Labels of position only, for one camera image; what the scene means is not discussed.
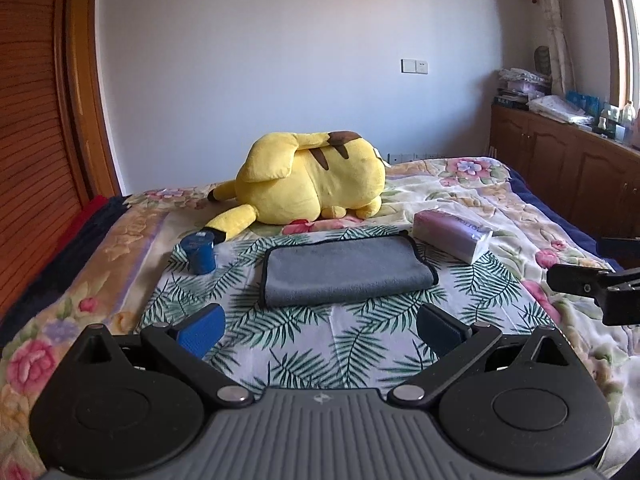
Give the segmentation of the purple and grey towel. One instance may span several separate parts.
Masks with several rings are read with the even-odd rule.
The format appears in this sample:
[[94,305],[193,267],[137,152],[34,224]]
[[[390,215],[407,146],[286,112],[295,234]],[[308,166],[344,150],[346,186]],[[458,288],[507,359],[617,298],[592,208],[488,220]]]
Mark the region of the purple and grey towel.
[[273,247],[262,263],[259,305],[265,309],[351,304],[420,292],[438,284],[405,231]]

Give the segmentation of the wooden room door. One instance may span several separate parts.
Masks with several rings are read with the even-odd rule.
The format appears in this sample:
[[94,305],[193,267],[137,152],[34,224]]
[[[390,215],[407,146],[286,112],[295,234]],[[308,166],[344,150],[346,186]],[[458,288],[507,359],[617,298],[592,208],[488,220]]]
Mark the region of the wooden room door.
[[96,0],[55,0],[54,73],[61,125],[81,203],[116,196],[96,60]]

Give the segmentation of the wooden side cabinet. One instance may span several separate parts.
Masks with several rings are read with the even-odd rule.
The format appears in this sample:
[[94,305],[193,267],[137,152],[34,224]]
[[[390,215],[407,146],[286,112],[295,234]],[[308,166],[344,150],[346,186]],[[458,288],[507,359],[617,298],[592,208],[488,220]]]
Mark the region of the wooden side cabinet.
[[593,237],[639,234],[639,153],[575,126],[491,107],[490,156]]

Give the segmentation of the palm leaf print cloth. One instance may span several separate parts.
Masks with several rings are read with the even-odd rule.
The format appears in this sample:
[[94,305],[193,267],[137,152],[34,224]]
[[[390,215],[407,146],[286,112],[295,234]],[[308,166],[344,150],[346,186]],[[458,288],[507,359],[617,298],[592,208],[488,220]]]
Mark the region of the palm leaf print cloth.
[[378,388],[393,386],[436,361],[416,333],[416,312],[430,302],[465,324],[486,322],[507,335],[528,335],[554,321],[537,292],[488,252],[467,266],[421,243],[420,256],[437,272],[437,284],[420,292],[353,304],[295,306],[268,311],[258,304],[262,259],[269,249],[320,240],[346,244],[394,234],[396,226],[318,233],[243,235],[216,249],[216,270],[194,275],[175,247],[138,323],[177,323],[216,302],[224,308],[224,336],[206,352],[210,365],[261,394],[267,387]]

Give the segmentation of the blue cylindrical container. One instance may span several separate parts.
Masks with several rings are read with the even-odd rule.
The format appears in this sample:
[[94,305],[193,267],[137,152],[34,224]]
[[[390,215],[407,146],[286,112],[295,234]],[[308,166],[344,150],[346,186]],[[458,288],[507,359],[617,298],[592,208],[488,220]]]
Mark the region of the blue cylindrical container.
[[180,240],[189,270],[196,275],[209,274],[216,269],[215,237],[213,232],[198,231]]

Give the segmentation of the floral bed blanket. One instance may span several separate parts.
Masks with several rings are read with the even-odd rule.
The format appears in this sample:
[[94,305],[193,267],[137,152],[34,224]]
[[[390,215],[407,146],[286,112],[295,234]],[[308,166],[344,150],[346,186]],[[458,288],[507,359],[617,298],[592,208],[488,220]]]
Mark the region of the floral bed blanket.
[[[161,188],[130,196],[116,221],[62,297],[31,318],[2,347],[1,474],[35,479],[43,464],[28,431],[28,415],[43,386],[79,333],[91,323],[115,334],[138,326],[172,250],[218,206],[207,188]],[[612,441],[601,471],[616,474],[639,447],[639,331],[608,327],[587,298],[552,292],[546,274],[555,263],[603,266],[570,226],[537,204],[513,170],[490,158],[432,159],[390,168],[383,206],[361,221],[306,221],[287,228],[252,226],[243,235],[268,237],[368,226],[409,229],[413,216],[441,209],[492,231],[489,252],[537,292],[604,393],[613,413]]]

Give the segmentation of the purple tissue pack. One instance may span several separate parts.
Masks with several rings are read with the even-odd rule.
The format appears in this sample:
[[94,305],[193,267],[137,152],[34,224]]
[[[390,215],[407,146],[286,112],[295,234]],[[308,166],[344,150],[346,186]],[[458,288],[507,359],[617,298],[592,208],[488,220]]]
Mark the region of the purple tissue pack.
[[466,264],[476,263],[489,249],[491,229],[440,210],[422,210],[413,217],[412,235]]

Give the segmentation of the bottles on cabinet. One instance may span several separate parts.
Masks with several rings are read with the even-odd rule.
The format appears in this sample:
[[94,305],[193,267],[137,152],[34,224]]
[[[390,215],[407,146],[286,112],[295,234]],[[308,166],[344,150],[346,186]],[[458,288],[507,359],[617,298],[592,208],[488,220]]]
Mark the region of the bottles on cabinet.
[[593,130],[601,136],[638,150],[639,123],[634,102],[627,101],[623,106],[605,103]]

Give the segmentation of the dark navy red blanket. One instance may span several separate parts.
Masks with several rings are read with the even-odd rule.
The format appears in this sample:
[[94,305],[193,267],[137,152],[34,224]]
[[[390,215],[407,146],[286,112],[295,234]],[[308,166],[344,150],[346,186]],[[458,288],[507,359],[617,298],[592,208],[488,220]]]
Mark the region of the dark navy red blanket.
[[122,196],[106,198],[99,195],[85,206],[58,239],[47,264],[2,318],[1,347],[6,346],[31,318],[62,297],[127,210]]

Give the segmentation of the white folded cloth bundle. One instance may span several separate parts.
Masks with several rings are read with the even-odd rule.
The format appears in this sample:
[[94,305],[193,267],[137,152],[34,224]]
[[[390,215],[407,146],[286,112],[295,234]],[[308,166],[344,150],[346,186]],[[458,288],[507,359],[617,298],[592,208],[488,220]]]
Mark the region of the white folded cloth bundle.
[[580,107],[553,94],[530,100],[527,106],[530,112],[555,120],[561,124],[591,126],[593,123],[593,118]]

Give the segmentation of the yellow Pikachu plush toy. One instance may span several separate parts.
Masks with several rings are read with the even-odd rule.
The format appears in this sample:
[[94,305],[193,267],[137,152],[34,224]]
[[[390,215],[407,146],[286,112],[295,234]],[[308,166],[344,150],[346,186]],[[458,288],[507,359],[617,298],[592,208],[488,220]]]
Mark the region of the yellow Pikachu plush toy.
[[209,192],[212,202],[236,206],[204,230],[219,244],[256,222],[286,226],[350,212],[369,219],[381,209],[385,180],[386,162],[356,132],[268,133],[252,145],[236,177]]

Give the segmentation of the stack of folded linens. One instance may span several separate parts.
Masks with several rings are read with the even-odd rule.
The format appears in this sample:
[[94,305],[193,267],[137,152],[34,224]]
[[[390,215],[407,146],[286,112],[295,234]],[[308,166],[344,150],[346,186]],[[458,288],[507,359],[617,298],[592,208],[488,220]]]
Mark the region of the stack of folded linens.
[[523,70],[502,68],[498,71],[498,88],[494,103],[514,110],[528,110],[530,101],[551,93],[549,76]]

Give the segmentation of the wooden slatted wardrobe door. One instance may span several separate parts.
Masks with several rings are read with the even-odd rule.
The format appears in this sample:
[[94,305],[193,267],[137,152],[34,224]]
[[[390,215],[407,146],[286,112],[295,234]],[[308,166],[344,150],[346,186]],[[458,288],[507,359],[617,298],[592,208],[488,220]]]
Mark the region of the wooden slatted wardrobe door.
[[63,0],[1,0],[1,309],[53,255],[87,194],[63,102]]

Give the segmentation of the wooden window frame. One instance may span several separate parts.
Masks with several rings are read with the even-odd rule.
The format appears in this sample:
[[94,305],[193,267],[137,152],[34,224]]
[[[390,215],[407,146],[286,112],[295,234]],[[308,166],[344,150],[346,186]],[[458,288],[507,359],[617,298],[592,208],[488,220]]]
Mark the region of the wooden window frame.
[[639,106],[639,0],[603,0],[610,48],[608,100]]

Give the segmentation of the white wall switch socket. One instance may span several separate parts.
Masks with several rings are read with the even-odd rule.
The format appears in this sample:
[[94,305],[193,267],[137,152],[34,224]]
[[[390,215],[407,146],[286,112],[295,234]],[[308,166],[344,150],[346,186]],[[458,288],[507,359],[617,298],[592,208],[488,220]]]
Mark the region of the white wall switch socket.
[[428,74],[428,64],[426,61],[409,60],[408,58],[402,58],[400,60],[400,67],[401,73],[403,74]]

